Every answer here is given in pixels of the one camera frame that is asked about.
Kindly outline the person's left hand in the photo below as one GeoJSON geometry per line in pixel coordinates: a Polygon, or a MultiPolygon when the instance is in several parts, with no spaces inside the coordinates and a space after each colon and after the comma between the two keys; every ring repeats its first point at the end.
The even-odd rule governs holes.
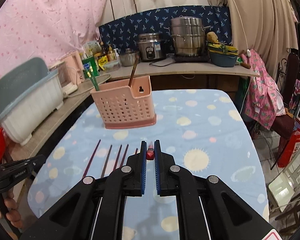
{"type": "Polygon", "coordinates": [[[6,207],[8,208],[8,212],[6,213],[7,219],[11,222],[11,224],[18,228],[21,229],[23,226],[23,223],[21,221],[21,215],[19,213],[18,205],[17,202],[14,200],[14,194],[13,190],[9,190],[7,192],[7,196],[4,199],[4,203],[6,207]]]}

